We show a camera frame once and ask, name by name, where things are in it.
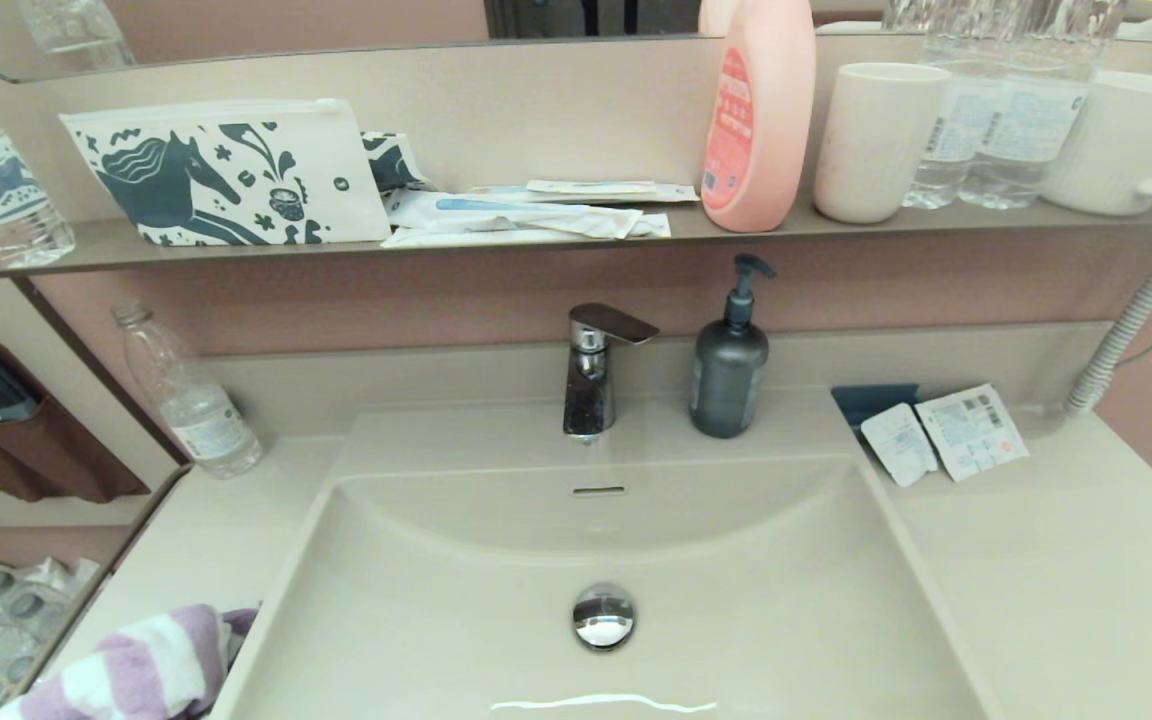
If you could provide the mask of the chrome sink faucet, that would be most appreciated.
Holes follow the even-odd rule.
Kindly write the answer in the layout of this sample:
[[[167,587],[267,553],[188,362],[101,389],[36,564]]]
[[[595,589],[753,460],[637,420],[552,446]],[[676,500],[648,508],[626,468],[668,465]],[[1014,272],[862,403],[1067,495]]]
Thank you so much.
[[[644,344],[657,338],[660,329],[605,304],[571,306],[568,319],[570,355],[562,427],[566,435],[591,445],[616,420],[611,379],[612,343]]]

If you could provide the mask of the purple white striped towel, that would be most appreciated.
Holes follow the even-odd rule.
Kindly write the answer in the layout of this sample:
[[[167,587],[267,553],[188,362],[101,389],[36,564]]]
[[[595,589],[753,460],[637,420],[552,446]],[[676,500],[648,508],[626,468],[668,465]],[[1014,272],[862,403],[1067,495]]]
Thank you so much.
[[[0,720],[200,720],[257,614],[195,602],[123,626],[6,703]]]

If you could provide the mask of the beige wash basin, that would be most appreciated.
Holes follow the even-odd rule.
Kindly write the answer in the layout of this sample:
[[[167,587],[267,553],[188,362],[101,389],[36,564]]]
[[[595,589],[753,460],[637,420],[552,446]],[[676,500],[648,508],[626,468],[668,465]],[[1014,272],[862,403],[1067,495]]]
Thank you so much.
[[[593,652],[590,585],[636,628]],[[317,501],[215,720],[996,720],[842,457],[351,477]]]

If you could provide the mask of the wrapped toiletry packets on shelf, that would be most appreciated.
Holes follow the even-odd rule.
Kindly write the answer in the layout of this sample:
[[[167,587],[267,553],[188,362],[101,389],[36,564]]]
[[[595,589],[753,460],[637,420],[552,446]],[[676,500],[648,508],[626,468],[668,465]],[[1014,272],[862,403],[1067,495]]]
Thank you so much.
[[[401,190],[387,204],[394,228],[425,234],[562,232],[593,240],[667,238],[666,214],[553,202],[483,200],[462,194]]]

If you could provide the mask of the dark grey pump soap bottle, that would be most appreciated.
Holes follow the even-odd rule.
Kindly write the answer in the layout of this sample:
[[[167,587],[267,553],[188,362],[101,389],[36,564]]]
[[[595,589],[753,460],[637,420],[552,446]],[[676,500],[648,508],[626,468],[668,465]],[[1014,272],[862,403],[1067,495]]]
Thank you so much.
[[[723,314],[696,338],[689,414],[705,435],[732,439],[753,423],[771,344],[755,325],[755,276],[776,270],[753,253],[733,259],[737,283],[723,301]]]

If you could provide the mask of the flat white packet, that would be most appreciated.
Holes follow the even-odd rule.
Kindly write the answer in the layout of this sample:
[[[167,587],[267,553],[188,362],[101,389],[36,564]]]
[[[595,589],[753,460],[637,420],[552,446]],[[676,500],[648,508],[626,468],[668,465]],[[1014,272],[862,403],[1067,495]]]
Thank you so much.
[[[435,232],[435,229],[399,228],[381,249],[444,249],[444,247],[515,247],[535,243],[582,243],[596,238],[568,232],[522,228],[511,232]]]

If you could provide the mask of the thin white blue sachet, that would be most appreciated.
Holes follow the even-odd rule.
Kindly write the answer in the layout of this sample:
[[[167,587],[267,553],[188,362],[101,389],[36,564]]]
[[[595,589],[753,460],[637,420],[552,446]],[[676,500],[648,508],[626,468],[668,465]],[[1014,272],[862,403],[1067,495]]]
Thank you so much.
[[[475,199],[498,202],[550,202],[550,204],[639,205],[662,202],[698,202],[690,184],[655,181],[554,181],[531,179],[525,184],[488,184],[465,192]]]

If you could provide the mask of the chrome drain stopper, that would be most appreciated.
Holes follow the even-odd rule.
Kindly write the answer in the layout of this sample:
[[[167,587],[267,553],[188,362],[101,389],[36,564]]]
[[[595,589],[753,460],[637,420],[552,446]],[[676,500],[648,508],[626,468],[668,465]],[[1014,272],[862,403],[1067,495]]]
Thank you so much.
[[[611,652],[631,637],[637,612],[626,588],[598,583],[586,588],[573,605],[573,632],[586,650]]]

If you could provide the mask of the dark blue sachet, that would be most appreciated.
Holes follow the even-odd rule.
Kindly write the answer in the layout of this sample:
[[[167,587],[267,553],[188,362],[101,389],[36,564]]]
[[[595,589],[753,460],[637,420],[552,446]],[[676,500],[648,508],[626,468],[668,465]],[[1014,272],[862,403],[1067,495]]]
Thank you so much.
[[[864,386],[835,386],[829,389],[838,410],[844,415],[849,429],[861,432],[861,424],[892,407],[918,401],[918,382],[864,384]]]

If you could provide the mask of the pink lotion bottle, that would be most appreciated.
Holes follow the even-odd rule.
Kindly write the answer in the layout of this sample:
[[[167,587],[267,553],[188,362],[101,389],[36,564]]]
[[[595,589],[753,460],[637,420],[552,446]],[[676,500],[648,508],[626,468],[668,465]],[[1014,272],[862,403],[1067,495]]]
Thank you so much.
[[[700,197],[726,232],[780,227],[799,190],[817,79],[810,0],[738,0],[723,33]]]

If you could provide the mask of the small white sachet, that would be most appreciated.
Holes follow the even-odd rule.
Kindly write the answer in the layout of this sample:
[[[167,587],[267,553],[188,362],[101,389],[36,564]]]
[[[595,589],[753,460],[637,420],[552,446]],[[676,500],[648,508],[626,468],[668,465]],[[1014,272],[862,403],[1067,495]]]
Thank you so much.
[[[897,487],[914,486],[925,475],[940,470],[940,461],[914,406],[892,406],[861,420],[861,437]]]

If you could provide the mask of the white ribbed tumbler cup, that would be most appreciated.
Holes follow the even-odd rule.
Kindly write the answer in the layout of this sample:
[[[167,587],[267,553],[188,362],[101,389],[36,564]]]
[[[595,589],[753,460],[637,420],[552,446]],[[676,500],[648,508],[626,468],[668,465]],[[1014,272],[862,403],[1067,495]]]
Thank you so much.
[[[914,184],[952,73],[859,61],[838,69],[817,167],[814,209],[835,222],[881,223]]]

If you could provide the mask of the slim clear plastic bottle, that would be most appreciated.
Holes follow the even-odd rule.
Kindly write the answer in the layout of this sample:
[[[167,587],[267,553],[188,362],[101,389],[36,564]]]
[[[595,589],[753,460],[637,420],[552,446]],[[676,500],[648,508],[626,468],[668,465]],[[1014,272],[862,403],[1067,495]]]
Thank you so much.
[[[111,318],[122,332],[134,386],[195,465],[232,478],[259,464],[259,437],[191,346],[141,300],[118,302]]]

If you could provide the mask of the large white barcode sachet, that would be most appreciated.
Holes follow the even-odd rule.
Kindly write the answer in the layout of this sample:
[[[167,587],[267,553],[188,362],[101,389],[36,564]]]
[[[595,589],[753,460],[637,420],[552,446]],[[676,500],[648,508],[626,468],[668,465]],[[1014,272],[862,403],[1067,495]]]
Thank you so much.
[[[914,406],[948,477],[963,482],[1029,450],[991,382]]]

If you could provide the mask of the clear ribbed water bottle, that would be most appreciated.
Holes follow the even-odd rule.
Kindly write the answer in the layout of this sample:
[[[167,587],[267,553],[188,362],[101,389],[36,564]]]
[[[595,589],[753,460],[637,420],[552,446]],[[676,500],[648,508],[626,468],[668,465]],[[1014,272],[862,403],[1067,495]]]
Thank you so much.
[[[956,200],[1002,92],[1002,44],[1014,0],[925,0],[920,65],[952,74],[905,209],[946,209]]]
[[[1087,100],[1129,0],[1025,0],[1007,35],[1001,99],[961,183],[979,209],[1028,209]]]

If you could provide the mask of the white pouch blue horse print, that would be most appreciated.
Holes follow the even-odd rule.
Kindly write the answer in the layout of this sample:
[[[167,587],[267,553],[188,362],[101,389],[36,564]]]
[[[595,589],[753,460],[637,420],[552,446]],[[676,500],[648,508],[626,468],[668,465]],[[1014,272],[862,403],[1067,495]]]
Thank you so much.
[[[387,210],[351,106],[259,99],[61,115],[129,223],[159,247],[379,243]]]

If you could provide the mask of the brown holder bag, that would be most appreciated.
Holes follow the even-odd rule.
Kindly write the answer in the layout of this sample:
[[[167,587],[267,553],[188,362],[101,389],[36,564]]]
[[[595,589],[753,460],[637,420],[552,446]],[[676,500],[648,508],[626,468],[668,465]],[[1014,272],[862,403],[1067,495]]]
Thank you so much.
[[[109,503],[150,488],[113,450],[0,344],[0,361],[36,391],[41,406],[26,420],[0,424],[0,492],[28,503],[79,498]]]

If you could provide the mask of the wall mirror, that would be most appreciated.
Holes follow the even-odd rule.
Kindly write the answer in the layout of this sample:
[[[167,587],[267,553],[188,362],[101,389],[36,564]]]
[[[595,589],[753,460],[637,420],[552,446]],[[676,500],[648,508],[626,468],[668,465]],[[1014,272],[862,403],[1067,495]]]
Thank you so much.
[[[616,76],[710,63],[742,0],[0,0],[0,79],[328,55]]]

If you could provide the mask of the grey brown wall shelf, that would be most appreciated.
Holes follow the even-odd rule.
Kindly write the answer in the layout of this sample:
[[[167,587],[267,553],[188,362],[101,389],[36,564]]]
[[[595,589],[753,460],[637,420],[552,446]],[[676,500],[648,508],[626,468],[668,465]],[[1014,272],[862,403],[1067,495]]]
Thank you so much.
[[[881,223],[851,225],[835,222],[819,214],[812,202],[796,200],[786,222],[774,232],[738,234],[723,232],[710,222],[698,205],[673,209],[667,213],[672,236],[647,240],[571,240],[550,243],[488,243],[488,245],[449,247],[449,252],[493,251],[585,251],[602,249],[690,249],[707,245],[756,245],[796,241],[846,241],[877,237],[915,238],[923,236],[972,236],[995,232],[1152,232],[1152,209],[1138,217],[1100,217],[1049,202],[1037,202],[1029,209],[990,210],[954,204],[942,210],[904,209]],[[379,243],[321,243],[297,247],[157,247],[143,240],[124,220],[109,219],[83,222],[76,227],[77,245],[65,258],[44,266],[0,270],[0,279],[88,272],[114,272],[136,266],[179,266],[200,263],[264,263],[308,260],[317,258],[353,258],[380,253],[403,256],[439,253],[439,247],[384,249]]]

